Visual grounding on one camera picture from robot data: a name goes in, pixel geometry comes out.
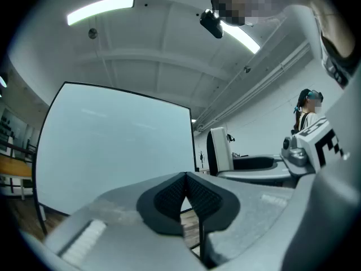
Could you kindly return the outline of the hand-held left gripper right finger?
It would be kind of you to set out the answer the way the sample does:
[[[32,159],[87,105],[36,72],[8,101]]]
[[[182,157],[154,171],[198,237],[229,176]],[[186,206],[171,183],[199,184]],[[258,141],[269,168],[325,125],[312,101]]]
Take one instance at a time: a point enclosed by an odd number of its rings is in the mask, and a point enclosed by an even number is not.
[[[299,225],[298,188],[186,174],[188,200],[202,224],[201,257],[184,271],[281,271]]]

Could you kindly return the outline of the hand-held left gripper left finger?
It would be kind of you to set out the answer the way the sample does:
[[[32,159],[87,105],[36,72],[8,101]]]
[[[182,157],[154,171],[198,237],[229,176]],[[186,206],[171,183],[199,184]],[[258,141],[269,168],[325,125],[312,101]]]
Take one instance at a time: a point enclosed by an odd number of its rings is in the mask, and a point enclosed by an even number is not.
[[[113,189],[67,217],[45,240],[61,271],[206,271],[186,246],[186,175]]]

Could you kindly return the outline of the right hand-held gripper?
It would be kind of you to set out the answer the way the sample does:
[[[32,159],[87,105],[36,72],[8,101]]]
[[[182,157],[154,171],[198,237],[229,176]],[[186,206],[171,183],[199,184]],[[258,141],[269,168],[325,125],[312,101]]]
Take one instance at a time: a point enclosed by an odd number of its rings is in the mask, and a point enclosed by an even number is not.
[[[325,166],[349,157],[350,153],[342,149],[330,122],[323,116],[310,127],[284,138],[281,158],[277,155],[233,158],[235,171],[219,172],[217,177],[255,185],[293,187],[293,178],[316,174]],[[273,169],[282,160],[288,169]]]

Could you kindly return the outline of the white eraser block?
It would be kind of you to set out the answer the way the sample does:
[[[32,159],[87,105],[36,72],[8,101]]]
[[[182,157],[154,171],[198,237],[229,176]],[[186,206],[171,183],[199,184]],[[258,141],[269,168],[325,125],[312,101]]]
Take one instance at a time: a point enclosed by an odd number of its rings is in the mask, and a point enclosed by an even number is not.
[[[234,170],[230,143],[224,127],[213,128],[209,131],[206,149],[211,176],[216,176],[218,172]]]

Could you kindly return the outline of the large white board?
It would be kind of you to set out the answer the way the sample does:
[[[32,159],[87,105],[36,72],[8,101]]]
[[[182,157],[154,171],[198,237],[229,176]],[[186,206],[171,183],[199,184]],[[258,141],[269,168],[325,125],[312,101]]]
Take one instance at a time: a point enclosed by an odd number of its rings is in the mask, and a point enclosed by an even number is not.
[[[195,169],[188,108],[66,82],[39,135],[36,201],[69,217],[107,191]]]

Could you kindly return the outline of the wooden table with white legs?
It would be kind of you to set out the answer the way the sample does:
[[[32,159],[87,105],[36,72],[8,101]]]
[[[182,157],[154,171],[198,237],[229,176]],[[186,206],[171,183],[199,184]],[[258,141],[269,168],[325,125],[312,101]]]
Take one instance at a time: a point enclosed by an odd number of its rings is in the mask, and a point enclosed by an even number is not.
[[[12,179],[18,179],[20,181],[20,197],[21,200],[25,200],[24,180],[32,180],[32,170],[26,162],[0,154],[0,177],[8,178],[10,182]]]

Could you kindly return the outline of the long ceiling light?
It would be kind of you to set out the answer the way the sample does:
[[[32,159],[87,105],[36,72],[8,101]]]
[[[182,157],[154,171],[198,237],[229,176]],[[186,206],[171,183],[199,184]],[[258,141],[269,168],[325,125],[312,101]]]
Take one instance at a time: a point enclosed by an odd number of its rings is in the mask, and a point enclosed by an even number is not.
[[[260,50],[260,45],[256,43],[256,41],[252,39],[251,36],[244,32],[241,28],[236,26],[230,26],[224,21],[221,21],[221,26],[226,33],[228,33],[233,38],[242,43],[253,54],[256,54]]]
[[[101,0],[79,8],[67,15],[67,24],[73,25],[83,19],[104,12],[133,8],[135,0]]]

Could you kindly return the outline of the black railing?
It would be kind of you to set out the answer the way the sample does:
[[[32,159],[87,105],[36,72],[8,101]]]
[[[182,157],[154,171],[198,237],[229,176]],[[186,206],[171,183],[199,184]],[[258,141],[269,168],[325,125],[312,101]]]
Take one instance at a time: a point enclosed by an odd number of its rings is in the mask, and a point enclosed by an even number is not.
[[[35,152],[31,152],[29,150],[17,147],[17,146],[15,146],[13,144],[10,144],[8,142],[1,141],[1,140],[0,140],[0,145],[5,146],[5,147],[10,149],[10,154],[9,155],[2,154],[3,156],[6,156],[6,157],[8,157],[10,159],[20,160],[20,161],[23,161],[25,163],[33,163],[33,161],[36,160],[36,155],[37,154]],[[24,158],[18,158],[18,157],[13,156],[14,151],[24,153],[25,157]]]

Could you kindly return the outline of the white wall conduit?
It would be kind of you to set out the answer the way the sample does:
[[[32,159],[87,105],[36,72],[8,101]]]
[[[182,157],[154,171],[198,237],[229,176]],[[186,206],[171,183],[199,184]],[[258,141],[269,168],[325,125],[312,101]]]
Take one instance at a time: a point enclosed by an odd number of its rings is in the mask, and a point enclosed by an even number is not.
[[[248,91],[244,92],[237,100],[232,102],[229,106],[223,109],[221,112],[212,116],[209,121],[199,120],[199,123],[196,123],[194,130],[203,132],[206,128],[212,126],[213,124],[223,120],[230,114],[237,111],[244,104],[247,104],[252,98],[258,95],[260,92],[265,90],[269,85],[276,81],[280,76],[282,76],[286,71],[291,69],[299,60],[301,60],[305,55],[311,52],[311,46],[307,41],[303,41],[288,57],[286,57],[282,62],[280,62],[271,72],[269,72],[263,79],[253,85]]]

